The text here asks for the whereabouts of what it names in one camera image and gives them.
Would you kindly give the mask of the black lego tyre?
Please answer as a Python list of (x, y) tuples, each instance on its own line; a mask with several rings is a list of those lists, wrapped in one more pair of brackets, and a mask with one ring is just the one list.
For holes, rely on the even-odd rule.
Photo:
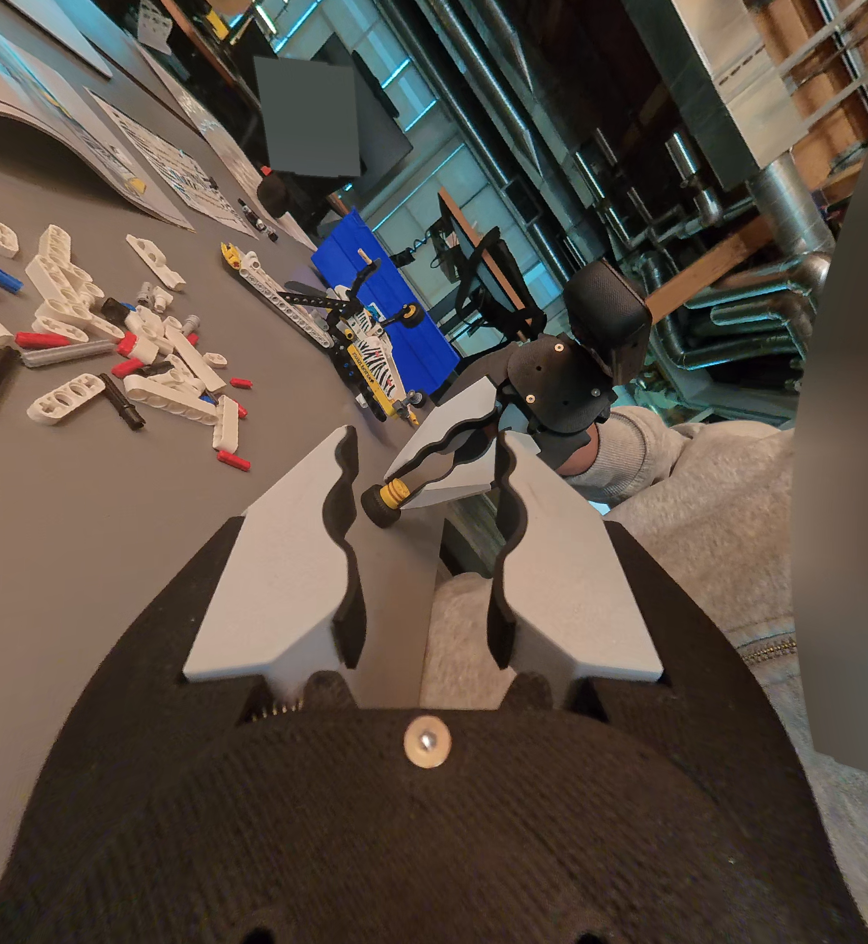
[(390, 507), (381, 496), (381, 486), (369, 487), (360, 497), (361, 507), (371, 523), (385, 530), (393, 526), (401, 518), (398, 507)]

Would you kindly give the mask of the white angled lego beam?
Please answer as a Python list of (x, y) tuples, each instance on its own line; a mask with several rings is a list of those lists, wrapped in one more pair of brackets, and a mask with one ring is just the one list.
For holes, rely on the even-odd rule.
[(79, 304), (92, 313), (100, 313), (106, 300), (93, 277), (73, 263), (70, 234), (54, 224), (40, 234), (38, 252), (28, 262), (26, 274), (46, 300)]

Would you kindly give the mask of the lego instruction booklet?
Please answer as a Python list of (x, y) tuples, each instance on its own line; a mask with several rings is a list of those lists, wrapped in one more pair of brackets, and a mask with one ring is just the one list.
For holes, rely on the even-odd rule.
[(0, 34), (0, 116), (29, 124), (83, 159), (124, 199), (183, 230), (191, 223), (135, 149), (62, 75)]

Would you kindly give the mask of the blue plastic bin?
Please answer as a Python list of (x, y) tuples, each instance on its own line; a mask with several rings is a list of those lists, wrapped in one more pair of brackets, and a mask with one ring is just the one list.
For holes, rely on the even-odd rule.
[(393, 317), (406, 304), (420, 310), (423, 316), (420, 324), (415, 327), (396, 324), (389, 329), (389, 337), (393, 360), (406, 389), (434, 395), (454, 371), (460, 355), (441, 334), (357, 210), (352, 209), (337, 222), (312, 254), (311, 261), (329, 286), (350, 286), (366, 266), (359, 251), (364, 251), (371, 261), (380, 260), (377, 271), (357, 291), (363, 305), (375, 304), (386, 318)]

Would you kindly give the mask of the zebra striped sticker sheet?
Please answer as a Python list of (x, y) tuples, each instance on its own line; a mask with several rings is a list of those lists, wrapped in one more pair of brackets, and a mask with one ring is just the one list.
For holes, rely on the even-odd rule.
[(225, 225), (230, 230), (246, 233), (253, 238), (258, 231), (246, 216), (235, 209), (222, 194), (211, 177), (187, 153), (153, 133), (145, 126), (92, 92), (91, 96), (110, 117), (133, 146), (147, 159), (151, 167), (190, 208)]

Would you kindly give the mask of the white lego bracket piece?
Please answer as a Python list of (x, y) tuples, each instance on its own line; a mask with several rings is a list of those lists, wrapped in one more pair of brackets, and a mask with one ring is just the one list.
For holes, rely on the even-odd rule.
[(150, 271), (165, 288), (176, 293), (185, 288), (187, 284), (186, 280), (184, 277), (181, 277), (177, 271), (168, 266), (164, 253), (158, 248), (155, 242), (137, 237), (133, 234), (127, 234), (125, 236), (125, 242), (145, 265), (149, 267)]

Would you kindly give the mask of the pile of dark lego parts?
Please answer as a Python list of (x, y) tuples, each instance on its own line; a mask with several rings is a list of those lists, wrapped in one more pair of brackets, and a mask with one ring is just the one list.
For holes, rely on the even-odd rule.
[[(279, 220), (289, 210), (289, 192), (283, 180), (275, 175), (269, 166), (263, 165), (260, 172), (262, 179), (256, 191), (257, 200), (266, 214), (275, 221)], [(244, 201), (239, 200), (239, 206), (246, 220), (255, 230), (264, 234), (271, 242), (278, 242), (279, 236), (274, 226), (266, 223)]]

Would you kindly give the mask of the lego airplane model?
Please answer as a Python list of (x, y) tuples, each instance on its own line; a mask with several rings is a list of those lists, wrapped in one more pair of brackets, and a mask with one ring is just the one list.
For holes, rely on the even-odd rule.
[(301, 293), (285, 290), (265, 272), (254, 252), (243, 252), (229, 242), (223, 242), (220, 250), (231, 275), (328, 356), (358, 405), (382, 422), (399, 417), (418, 426), (416, 411), (428, 397), (406, 389), (393, 360), (389, 328), (399, 324), (397, 313), (386, 318), (357, 297), (357, 290), (377, 271), (380, 260), (371, 261), (359, 251), (366, 266), (353, 284), (325, 295), (309, 288)]

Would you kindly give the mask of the person's right forearm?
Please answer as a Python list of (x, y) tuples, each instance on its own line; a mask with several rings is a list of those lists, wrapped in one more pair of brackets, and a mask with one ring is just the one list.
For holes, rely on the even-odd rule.
[(594, 464), (564, 479), (588, 501), (610, 507), (668, 478), (689, 443), (684, 432), (641, 407), (616, 408), (595, 424), (600, 447)]

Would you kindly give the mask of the person's right hand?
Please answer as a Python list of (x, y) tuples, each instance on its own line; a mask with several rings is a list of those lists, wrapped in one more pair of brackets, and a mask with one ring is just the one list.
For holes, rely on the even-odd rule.
[(576, 449), (569, 458), (558, 467), (558, 475), (563, 478), (575, 477), (588, 471), (594, 464), (600, 447), (600, 431), (593, 424), (586, 431), (588, 441)]

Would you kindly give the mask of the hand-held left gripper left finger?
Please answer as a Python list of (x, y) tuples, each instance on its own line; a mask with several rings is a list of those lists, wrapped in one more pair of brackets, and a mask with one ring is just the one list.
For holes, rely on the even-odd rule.
[(304, 686), (355, 669), (367, 612), (354, 549), (357, 430), (342, 426), (243, 516), (183, 673), (190, 682), (259, 676)]

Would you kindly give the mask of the printed white paper sheet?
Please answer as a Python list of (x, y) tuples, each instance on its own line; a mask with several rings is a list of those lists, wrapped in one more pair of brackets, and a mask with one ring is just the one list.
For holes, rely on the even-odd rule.
[(315, 252), (317, 246), (310, 241), (309, 236), (299, 227), (291, 214), (285, 213), (274, 218), (260, 204), (257, 198), (257, 189), (258, 185), (263, 182), (263, 177), (218, 119), (187, 91), (175, 76), (163, 67), (162, 63), (153, 57), (153, 50), (150, 47), (142, 46), (138, 42), (135, 42), (135, 45), (158, 79), (168, 88), (183, 112), (188, 115), (199, 134), (222, 161), (231, 176), (238, 182), (254, 212), (267, 225), (274, 227), (278, 234), (287, 234), (296, 242), (305, 246), (310, 252)]

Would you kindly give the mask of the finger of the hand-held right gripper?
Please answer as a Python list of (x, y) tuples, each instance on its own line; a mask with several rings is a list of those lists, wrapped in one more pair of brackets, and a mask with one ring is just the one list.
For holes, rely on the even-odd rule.
[(497, 439), (475, 431), (453, 453), (450, 469), (408, 496), (403, 509), (413, 510), (484, 494), (493, 487)]
[(496, 404), (496, 384), (484, 376), (435, 407), (397, 454), (384, 480), (403, 478), (433, 454), (455, 452), (495, 417)]

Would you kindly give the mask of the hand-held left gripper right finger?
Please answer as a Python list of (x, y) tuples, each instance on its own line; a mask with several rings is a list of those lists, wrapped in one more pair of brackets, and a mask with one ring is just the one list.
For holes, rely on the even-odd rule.
[(497, 525), (489, 652), (542, 676), (553, 705), (584, 679), (657, 682), (664, 666), (603, 517), (542, 462), (521, 433), (496, 444)]

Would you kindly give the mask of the scattered small lego pieces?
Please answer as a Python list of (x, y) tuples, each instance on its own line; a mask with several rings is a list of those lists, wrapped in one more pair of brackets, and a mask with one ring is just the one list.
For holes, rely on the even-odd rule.
[(252, 384), (222, 376), (228, 360), (196, 347), (194, 331), (200, 320), (169, 316), (176, 292), (151, 274), (153, 279), (139, 289), (135, 304), (105, 294), (100, 313), (46, 300), (27, 277), (39, 305), (27, 331), (9, 330), (0, 321), (0, 394), (21, 366), (29, 370), (76, 366), (114, 356), (118, 360), (109, 372), (83, 372), (37, 396), (27, 406), (27, 418), (39, 426), (56, 427), (104, 400), (130, 430), (142, 431), (141, 407), (157, 409), (211, 429), (216, 459), (248, 472), (251, 463), (239, 455), (240, 423), (247, 412), (228, 390), (249, 389)]

